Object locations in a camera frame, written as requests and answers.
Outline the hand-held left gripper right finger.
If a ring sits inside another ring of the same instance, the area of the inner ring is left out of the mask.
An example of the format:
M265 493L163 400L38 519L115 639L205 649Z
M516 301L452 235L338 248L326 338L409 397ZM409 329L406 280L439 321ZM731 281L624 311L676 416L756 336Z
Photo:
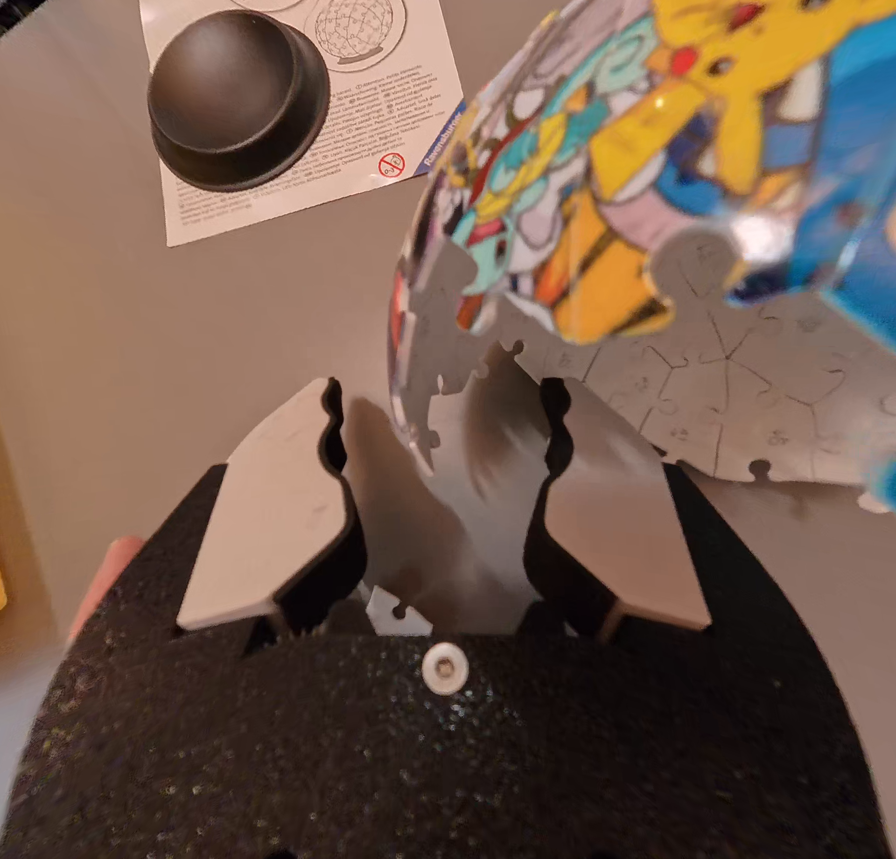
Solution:
M576 380L548 377L539 397L550 435L523 568L548 617L600 642L629 619L708 629L659 454Z

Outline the white puzzle piece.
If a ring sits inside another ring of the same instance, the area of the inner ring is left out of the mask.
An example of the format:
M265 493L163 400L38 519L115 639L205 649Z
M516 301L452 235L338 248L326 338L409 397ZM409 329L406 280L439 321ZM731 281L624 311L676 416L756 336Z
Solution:
M378 636L428 637L433 632L433 624L414 607L378 585L371 590L364 610Z

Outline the colourful puzzle ball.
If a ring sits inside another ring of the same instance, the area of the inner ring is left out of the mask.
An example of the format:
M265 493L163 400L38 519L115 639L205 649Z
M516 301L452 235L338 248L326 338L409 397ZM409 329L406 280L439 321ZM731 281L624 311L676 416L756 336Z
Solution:
M389 392L489 346L729 482L894 510L894 1L572 0L434 148L399 257Z

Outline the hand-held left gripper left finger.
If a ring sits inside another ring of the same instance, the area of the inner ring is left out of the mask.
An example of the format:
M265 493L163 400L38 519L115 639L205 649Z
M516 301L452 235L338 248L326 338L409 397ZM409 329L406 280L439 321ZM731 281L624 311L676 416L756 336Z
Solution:
M318 378L232 452L176 617L195 631L274 616L311 632L361 582L367 553L343 474L342 385Z

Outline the black round ball stand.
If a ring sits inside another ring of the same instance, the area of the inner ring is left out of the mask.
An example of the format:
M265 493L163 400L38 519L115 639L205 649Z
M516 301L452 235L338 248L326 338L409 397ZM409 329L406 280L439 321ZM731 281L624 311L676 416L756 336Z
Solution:
M243 192L284 174L313 146L330 107L329 70L292 26L227 10L165 46L147 104L168 170L203 191Z

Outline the person's left hand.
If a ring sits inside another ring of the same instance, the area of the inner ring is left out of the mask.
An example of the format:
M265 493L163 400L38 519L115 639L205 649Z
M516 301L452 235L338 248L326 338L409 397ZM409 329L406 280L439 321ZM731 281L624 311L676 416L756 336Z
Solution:
M125 536L114 540L107 548L84 598L73 618L65 646L69 648L84 624L91 618L109 589L115 585L122 572L140 552L146 541L138 536Z

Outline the printed instruction sheet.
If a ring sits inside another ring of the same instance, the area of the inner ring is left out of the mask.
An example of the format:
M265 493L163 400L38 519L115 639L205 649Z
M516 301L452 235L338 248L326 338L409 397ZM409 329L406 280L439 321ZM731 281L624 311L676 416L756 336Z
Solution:
M465 110L439 0L139 0L150 62L183 28L224 11L306 35L330 77L315 143L285 174L211 193L161 163L170 248L427 174Z

